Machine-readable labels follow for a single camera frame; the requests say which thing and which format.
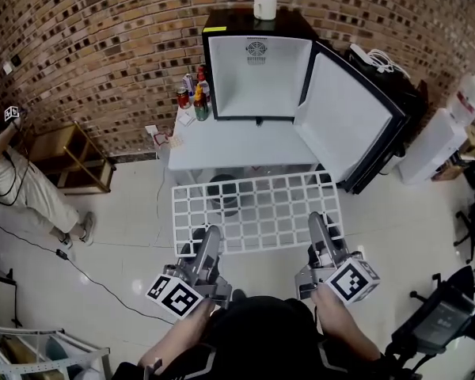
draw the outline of yellow label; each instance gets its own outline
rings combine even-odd
[[[225,31],[227,27],[208,27],[203,29],[203,32]]]

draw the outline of red can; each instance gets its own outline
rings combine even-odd
[[[186,87],[180,87],[177,90],[177,104],[183,110],[190,107],[190,96],[188,95],[188,89]]]

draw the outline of white metal rack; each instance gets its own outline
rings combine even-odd
[[[85,344],[80,340],[63,333],[62,329],[12,329],[0,327],[0,336],[15,336],[29,351],[36,357],[34,363],[11,364],[10,361],[0,351],[0,374],[8,380],[21,380],[22,374],[42,373],[46,371],[59,371],[65,380],[69,380],[67,368],[80,365],[91,370],[95,377],[104,380],[105,365],[103,358],[109,355],[108,348],[97,349]],[[34,344],[28,341],[33,337]],[[63,345],[67,353],[66,359],[50,360],[42,348],[47,339],[53,338]]]
[[[177,257],[194,257],[194,244],[202,241],[194,234],[210,225],[222,234],[221,254],[308,245],[313,211],[337,228],[332,239],[344,236],[336,185],[326,171],[177,186],[172,194]]]

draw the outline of white cable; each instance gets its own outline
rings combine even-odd
[[[395,70],[399,70],[407,78],[410,78],[408,72],[397,63],[393,62],[385,52],[378,49],[371,49],[367,55],[371,59],[372,65],[377,68],[379,73],[393,73]]]

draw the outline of person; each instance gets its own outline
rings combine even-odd
[[[58,238],[66,249],[72,246],[71,235],[92,245],[95,215],[89,212],[79,223],[79,213],[64,194],[9,146],[21,124],[21,117],[16,118],[0,133],[0,203],[28,214],[36,226]]]
[[[311,294],[323,335],[296,299],[244,295],[228,310],[204,300],[138,365],[121,363],[113,380],[200,378],[390,378],[386,358],[326,284]]]

